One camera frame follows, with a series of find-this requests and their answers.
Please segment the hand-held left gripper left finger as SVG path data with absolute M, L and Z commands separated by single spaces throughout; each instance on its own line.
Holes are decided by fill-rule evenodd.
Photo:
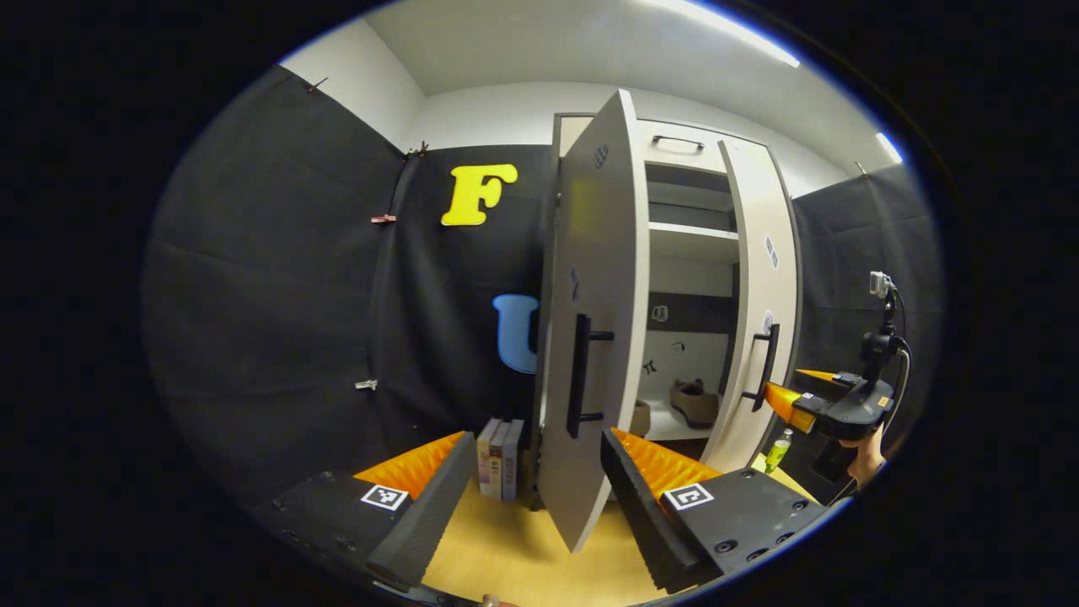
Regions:
M 421 585 L 475 466 L 462 431 L 361 472 L 324 471 L 270 500 L 270 532 L 351 583 Z

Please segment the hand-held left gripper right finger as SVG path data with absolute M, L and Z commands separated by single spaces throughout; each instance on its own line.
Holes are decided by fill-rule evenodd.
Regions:
M 831 512 L 752 466 L 720 474 L 617 429 L 602 433 L 600 461 L 652 583 L 668 594 L 743 576 Z

